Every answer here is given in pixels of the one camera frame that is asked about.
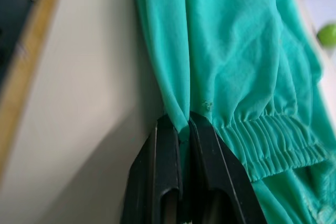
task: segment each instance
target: elastic waistband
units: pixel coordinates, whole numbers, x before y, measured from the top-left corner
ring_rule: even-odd
[[[309,128],[295,116],[266,115],[227,127],[214,126],[252,182],[328,157]]]

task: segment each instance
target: wooden edge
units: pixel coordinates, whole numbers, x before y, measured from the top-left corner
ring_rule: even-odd
[[[57,0],[35,4],[4,80],[0,93],[0,184],[56,4]]]

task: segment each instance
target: black clamp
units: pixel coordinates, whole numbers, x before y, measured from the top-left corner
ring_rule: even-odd
[[[266,223],[243,165],[205,117],[194,112],[190,117],[188,221]],[[130,168],[120,223],[182,223],[178,207],[182,196],[177,132],[168,116],[163,116]]]

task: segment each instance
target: teal fabric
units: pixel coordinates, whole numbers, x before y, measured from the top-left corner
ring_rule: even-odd
[[[195,111],[244,165],[269,223],[333,223],[336,140],[293,0],[137,2],[184,174]]]

